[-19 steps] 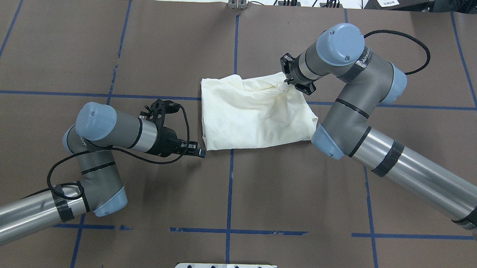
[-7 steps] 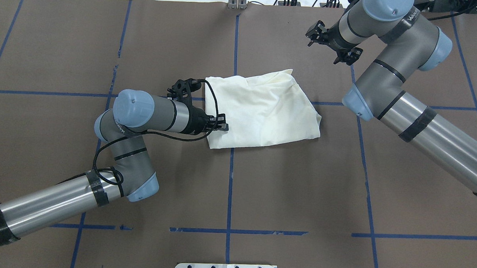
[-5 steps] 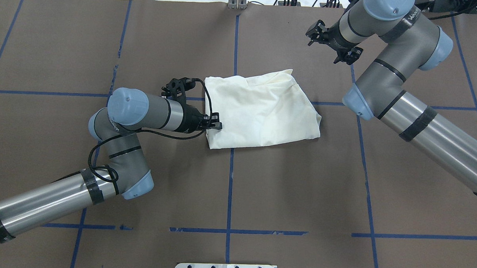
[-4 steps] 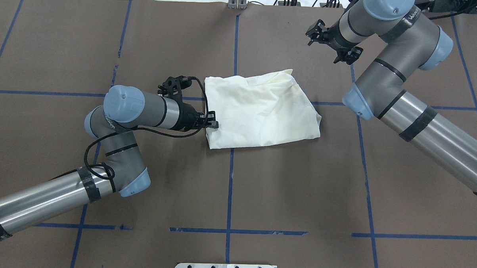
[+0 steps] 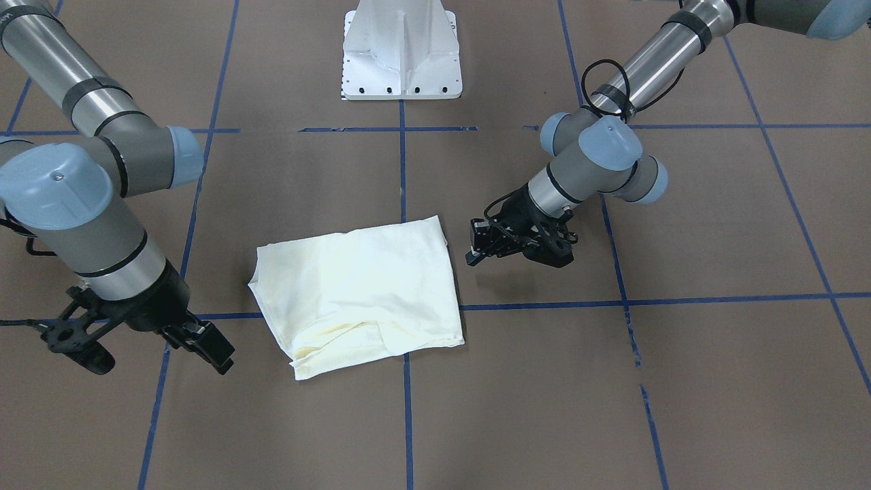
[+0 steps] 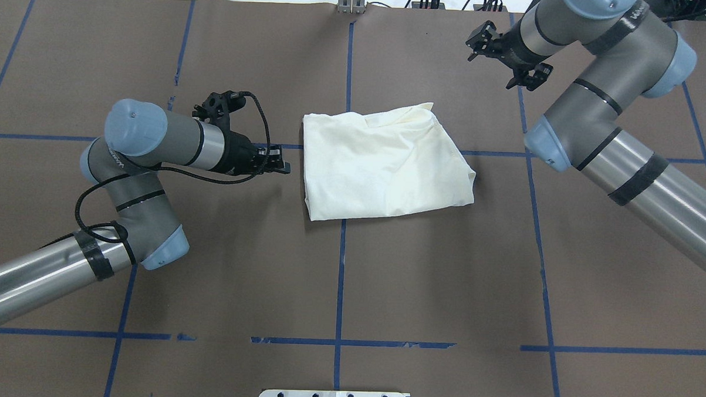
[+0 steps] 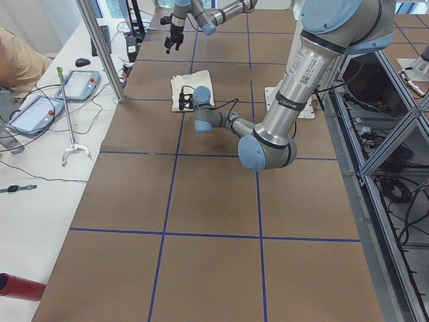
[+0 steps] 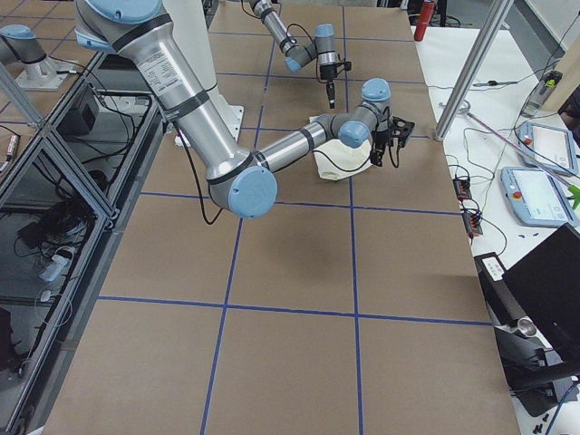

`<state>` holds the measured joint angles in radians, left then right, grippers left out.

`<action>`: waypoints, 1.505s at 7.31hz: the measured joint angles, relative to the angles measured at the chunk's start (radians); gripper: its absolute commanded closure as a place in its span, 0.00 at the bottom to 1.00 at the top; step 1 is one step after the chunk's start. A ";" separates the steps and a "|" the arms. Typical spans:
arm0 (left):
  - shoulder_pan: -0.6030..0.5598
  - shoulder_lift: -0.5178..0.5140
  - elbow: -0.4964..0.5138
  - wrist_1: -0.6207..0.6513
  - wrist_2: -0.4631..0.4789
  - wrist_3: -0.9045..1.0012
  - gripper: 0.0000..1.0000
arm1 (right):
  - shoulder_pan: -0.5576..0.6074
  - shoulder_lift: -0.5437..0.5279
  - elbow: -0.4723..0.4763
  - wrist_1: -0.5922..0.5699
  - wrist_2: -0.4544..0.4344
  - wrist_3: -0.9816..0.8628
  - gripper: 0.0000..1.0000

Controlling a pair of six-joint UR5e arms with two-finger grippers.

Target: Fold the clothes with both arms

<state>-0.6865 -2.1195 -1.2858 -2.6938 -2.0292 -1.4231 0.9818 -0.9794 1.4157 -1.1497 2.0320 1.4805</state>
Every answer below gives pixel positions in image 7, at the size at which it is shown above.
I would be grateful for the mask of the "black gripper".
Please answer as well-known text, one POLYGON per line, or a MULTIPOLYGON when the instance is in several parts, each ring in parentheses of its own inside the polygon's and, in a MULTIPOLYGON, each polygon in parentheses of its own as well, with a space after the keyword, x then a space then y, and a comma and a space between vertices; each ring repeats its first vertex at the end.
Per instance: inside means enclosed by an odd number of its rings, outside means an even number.
POLYGON ((177 26, 172 24, 170 27, 170 37, 167 37, 164 43, 166 54, 170 54, 171 47, 175 43, 175 51, 179 51, 180 46, 184 41, 184 26, 177 26))

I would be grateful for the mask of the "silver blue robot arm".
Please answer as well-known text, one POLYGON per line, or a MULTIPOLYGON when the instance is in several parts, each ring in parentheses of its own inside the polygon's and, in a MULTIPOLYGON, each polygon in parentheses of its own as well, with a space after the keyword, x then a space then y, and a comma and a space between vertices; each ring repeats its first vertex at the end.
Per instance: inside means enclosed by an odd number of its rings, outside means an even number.
POLYGON ((201 1, 175 1, 174 9, 170 16, 161 18, 162 25, 170 24, 170 35, 166 38, 164 47, 169 54, 173 46, 178 51, 184 41, 184 26, 186 18, 190 14, 202 32, 210 36, 216 32, 219 25, 242 13, 251 13, 257 4, 257 0, 234 1, 222 9, 214 9, 208 12, 201 1))
POLYGON ((248 170, 283 168, 294 161, 297 147, 289 131, 334 58, 384 49, 393 39, 395 1, 306 1, 302 8, 300 49, 258 124, 233 111, 208 106, 210 92, 193 94, 194 126, 200 133, 224 127, 240 138, 238 155, 248 170))

